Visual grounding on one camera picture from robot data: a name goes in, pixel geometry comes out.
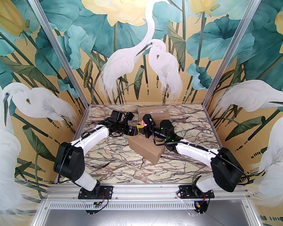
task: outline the marble surface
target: marble surface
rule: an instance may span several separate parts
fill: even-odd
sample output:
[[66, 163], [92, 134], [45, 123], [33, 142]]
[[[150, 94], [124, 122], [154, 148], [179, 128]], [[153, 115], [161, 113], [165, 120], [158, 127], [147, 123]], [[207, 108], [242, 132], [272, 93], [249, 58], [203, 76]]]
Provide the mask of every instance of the marble surface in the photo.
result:
[[[92, 130], [109, 117], [112, 110], [131, 111], [138, 122], [137, 107], [150, 105], [93, 105], [82, 132]], [[209, 148], [218, 143], [200, 104], [167, 105], [170, 121], [179, 136]], [[86, 170], [101, 183], [191, 183], [199, 176], [211, 172], [203, 163], [190, 157], [165, 150], [154, 165], [128, 146], [127, 136], [108, 137], [95, 145], [85, 156]]]

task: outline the painted wall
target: painted wall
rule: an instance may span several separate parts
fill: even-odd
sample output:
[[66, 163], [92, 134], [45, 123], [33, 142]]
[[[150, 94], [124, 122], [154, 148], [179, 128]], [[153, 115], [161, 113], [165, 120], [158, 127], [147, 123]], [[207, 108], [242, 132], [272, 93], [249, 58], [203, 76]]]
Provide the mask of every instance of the painted wall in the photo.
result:
[[85, 110], [49, 54], [56, 57], [28, 1], [0, 1], [1, 225], [30, 224], [56, 177], [58, 146], [72, 140]]
[[[179, 9], [165, 0], [40, 3], [89, 102], [199, 103], [249, 1], [173, 2]], [[165, 44], [136, 57], [152, 38]], [[237, 53], [253, 43], [245, 36]]]
[[234, 58], [207, 105], [223, 146], [250, 176], [264, 225], [283, 224], [282, 6], [261, 2], [246, 32], [254, 45]]

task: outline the cardboard box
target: cardboard box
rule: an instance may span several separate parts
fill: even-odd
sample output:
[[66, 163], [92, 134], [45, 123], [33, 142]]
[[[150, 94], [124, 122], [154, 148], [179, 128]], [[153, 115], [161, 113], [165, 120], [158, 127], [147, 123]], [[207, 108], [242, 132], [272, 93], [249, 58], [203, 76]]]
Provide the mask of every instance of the cardboard box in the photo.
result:
[[166, 105], [138, 108], [139, 122], [145, 114], [151, 114], [156, 127], [160, 127], [160, 122], [164, 119], [170, 119], [169, 111]]
[[158, 163], [160, 156], [165, 150], [165, 146], [156, 146], [154, 145], [151, 137], [147, 139], [141, 134], [128, 136], [128, 143], [130, 149], [134, 150], [136, 153], [140, 154], [155, 165]]

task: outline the yellow lotus flower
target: yellow lotus flower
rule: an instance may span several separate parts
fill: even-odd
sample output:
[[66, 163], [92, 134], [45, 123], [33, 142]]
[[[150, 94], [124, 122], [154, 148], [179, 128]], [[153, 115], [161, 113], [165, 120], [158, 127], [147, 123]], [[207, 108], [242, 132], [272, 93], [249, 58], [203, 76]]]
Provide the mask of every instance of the yellow lotus flower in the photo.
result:
[[216, 0], [189, 0], [191, 11], [194, 14], [205, 12], [211, 16], [211, 12], [217, 9], [220, 5], [215, 4]]
[[[277, 32], [283, 34], [283, 11], [277, 14], [275, 18], [275, 25]], [[280, 47], [279, 53], [283, 53], [283, 44]]]
[[18, 37], [25, 30], [25, 21], [11, 0], [0, 0], [0, 26], [12, 36]]
[[107, 14], [108, 23], [117, 21], [134, 26], [145, 24], [145, 7], [148, 0], [82, 0], [84, 7], [94, 14]]

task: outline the black mounting plate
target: black mounting plate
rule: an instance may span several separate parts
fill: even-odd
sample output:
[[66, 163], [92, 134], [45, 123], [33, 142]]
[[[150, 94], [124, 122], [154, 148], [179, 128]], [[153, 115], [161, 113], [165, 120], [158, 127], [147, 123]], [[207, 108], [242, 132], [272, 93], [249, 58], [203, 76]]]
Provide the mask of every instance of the black mounting plate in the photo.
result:
[[192, 191], [192, 186], [191, 185], [179, 185], [179, 189], [180, 189], [180, 192], [178, 195], [180, 195], [180, 198], [182, 199], [203, 199], [204, 196], [206, 199], [214, 199], [215, 196], [214, 196], [214, 193], [213, 193], [213, 190], [209, 190], [208, 192], [206, 193], [203, 193], [202, 196], [200, 197], [195, 197], [194, 196], [194, 193]]
[[94, 198], [88, 192], [86, 192], [84, 189], [81, 188], [78, 195], [78, 199], [103, 199], [102, 193], [104, 194], [105, 197], [111, 199], [113, 193], [113, 186], [100, 186], [99, 192], [100, 195]]

